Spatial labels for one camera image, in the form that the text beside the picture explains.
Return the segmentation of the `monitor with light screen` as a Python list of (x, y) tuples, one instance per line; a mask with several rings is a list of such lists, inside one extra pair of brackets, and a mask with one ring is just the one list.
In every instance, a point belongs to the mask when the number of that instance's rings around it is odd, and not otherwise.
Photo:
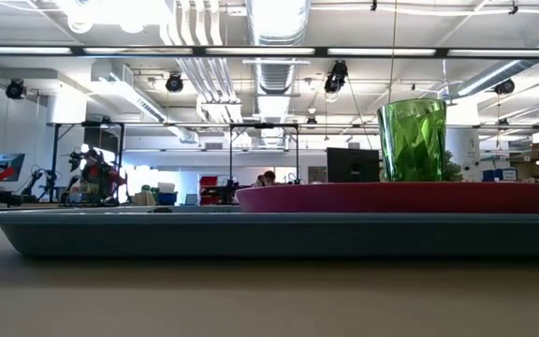
[(3, 182), (17, 182), (20, 178), (25, 154), (0, 154), (0, 173), (12, 168), (13, 172)]

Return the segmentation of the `person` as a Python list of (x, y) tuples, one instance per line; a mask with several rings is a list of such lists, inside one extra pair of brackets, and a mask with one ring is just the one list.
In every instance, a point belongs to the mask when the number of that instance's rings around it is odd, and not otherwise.
[(119, 187), (126, 184), (126, 179), (113, 165), (108, 164), (101, 152), (90, 148), (81, 154), (85, 165), (81, 178), (87, 184), (88, 194), (93, 203), (117, 206), (120, 201), (116, 194)]
[(263, 174), (258, 175), (254, 183), (254, 187), (276, 185), (276, 175), (272, 170), (267, 170)]

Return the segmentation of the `blue shelf bins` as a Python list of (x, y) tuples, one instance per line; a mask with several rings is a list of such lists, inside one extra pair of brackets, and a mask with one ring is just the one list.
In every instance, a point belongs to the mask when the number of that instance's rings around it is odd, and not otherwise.
[(517, 170), (515, 168), (496, 168), (482, 171), (483, 182), (516, 182)]

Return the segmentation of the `pink round plate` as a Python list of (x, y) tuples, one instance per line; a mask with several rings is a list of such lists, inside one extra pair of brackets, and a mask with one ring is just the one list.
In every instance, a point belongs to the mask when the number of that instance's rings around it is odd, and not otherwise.
[(539, 183), (322, 183), (236, 192), (243, 212), (539, 213)]

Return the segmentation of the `small green potted plant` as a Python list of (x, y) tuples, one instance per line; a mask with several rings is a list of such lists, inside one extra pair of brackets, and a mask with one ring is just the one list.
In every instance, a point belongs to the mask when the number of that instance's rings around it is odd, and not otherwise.
[(461, 172), (461, 166), (455, 164), (452, 161), (452, 153), (446, 151), (444, 153), (444, 170), (443, 170), (443, 180), (445, 182), (461, 182), (463, 180), (463, 175)]

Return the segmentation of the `black overhead light bar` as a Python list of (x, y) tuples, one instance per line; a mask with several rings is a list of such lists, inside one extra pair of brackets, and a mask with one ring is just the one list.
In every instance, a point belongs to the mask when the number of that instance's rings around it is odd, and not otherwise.
[(255, 47), (255, 46), (4, 46), (0, 56), (86, 58), (364, 58), (364, 59), (476, 59), (537, 60), (539, 48), (367, 48), (367, 47)]

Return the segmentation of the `green faceted glass cup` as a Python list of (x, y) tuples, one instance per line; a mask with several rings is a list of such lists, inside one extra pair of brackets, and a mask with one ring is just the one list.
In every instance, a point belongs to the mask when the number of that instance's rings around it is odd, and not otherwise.
[(444, 175), (446, 103), (413, 98), (377, 111), (386, 179), (440, 182)]

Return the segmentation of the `red storage bins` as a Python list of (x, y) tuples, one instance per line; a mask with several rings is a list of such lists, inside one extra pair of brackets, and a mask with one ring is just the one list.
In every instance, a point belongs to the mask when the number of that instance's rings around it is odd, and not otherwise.
[(199, 205), (215, 205), (221, 200), (217, 176), (202, 176), (199, 180)]

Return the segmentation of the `black ceiling fixture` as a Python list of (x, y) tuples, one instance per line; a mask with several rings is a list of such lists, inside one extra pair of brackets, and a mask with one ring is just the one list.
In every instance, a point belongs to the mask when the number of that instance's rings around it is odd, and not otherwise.
[(6, 96), (13, 100), (23, 100), (26, 98), (27, 89), (23, 79), (11, 79), (6, 88)]
[(337, 94), (345, 85), (348, 77), (348, 67), (344, 60), (336, 60), (333, 67), (328, 72), (324, 90), (327, 94)]
[(515, 83), (512, 79), (508, 79), (506, 81), (503, 81), (499, 84), (497, 84), (493, 91), (496, 93), (496, 95), (510, 95), (515, 91)]
[(169, 93), (181, 92), (183, 89), (182, 74), (180, 72), (170, 73), (165, 87)]

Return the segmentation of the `blue-grey plastic tray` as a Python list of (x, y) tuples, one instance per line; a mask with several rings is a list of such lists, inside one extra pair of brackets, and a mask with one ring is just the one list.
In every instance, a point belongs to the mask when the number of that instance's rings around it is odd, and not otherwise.
[(539, 214), (1, 211), (26, 256), (539, 258)]

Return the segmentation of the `black monitor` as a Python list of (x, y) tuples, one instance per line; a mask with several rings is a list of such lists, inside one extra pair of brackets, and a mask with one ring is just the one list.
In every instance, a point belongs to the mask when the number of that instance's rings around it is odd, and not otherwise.
[(379, 152), (327, 148), (329, 183), (377, 183), (380, 181)]

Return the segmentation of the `silver ventilation duct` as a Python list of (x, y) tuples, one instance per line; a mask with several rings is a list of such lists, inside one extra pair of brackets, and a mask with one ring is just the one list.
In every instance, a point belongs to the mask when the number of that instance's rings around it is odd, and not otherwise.
[[(303, 43), (311, 0), (246, 0), (250, 43), (254, 46), (293, 47)], [(297, 67), (287, 59), (255, 65), (257, 112), (263, 123), (281, 124), (290, 106)]]

